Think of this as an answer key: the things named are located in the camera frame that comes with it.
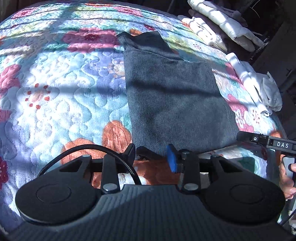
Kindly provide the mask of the person's right hand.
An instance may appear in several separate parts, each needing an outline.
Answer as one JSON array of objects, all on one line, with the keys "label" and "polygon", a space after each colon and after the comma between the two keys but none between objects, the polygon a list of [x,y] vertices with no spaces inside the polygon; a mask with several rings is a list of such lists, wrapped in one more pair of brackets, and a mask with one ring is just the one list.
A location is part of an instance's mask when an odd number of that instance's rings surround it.
[{"label": "person's right hand", "polygon": [[293,199],[295,195],[295,186],[294,186],[295,183],[291,178],[287,176],[283,161],[281,161],[279,165],[279,171],[280,171],[280,188],[283,191],[285,199],[288,199],[288,200]]}]

